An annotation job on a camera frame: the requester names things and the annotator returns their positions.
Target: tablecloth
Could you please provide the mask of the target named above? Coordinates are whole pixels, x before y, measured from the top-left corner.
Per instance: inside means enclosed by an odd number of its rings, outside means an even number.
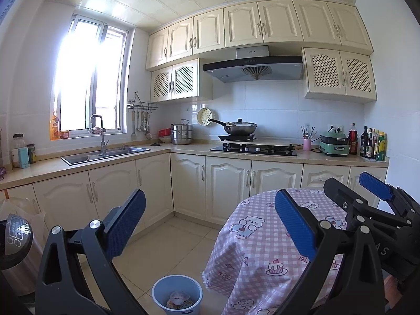
[[[222,315],[271,315],[284,301],[308,264],[274,207],[278,190],[239,203],[223,226],[202,273],[207,289],[229,297]],[[287,189],[299,206],[345,229],[344,212],[319,190]],[[326,297],[337,276],[337,255],[317,300]]]

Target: kitchen sink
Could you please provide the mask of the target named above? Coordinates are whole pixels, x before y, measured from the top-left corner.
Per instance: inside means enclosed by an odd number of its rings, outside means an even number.
[[[73,165],[78,165],[84,162],[91,162],[91,161],[107,159],[109,157],[112,158],[115,156],[141,153],[142,151],[148,151],[148,150],[151,150],[151,149],[123,146],[120,148],[108,149],[106,151],[106,154],[102,154],[100,151],[91,151],[89,153],[63,156],[61,159],[65,163],[67,163],[69,166],[73,166]]]

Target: tile floor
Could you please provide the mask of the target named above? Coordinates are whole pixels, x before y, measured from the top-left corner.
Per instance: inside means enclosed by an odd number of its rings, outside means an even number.
[[[217,235],[215,229],[173,217],[129,244],[113,263],[134,297],[150,315],[165,315],[151,297],[153,285],[161,277],[175,274],[192,277],[202,285],[201,315],[220,315],[227,298],[208,291],[201,278]],[[96,303],[108,307],[90,269],[83,273]]]

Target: pink utensil holder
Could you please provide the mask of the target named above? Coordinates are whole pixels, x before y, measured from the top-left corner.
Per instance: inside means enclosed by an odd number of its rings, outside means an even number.
[[[303,150],[310,151],[312,149],[312,142],[310,139],[303,139]]]

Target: range hood vent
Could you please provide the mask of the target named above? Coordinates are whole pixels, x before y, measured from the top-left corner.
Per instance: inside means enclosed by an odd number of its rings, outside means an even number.
[[[204,64],[203,70],[222,82],[298,80],[301,56],[269,56],[268,46],[237,49],[237,59]]]

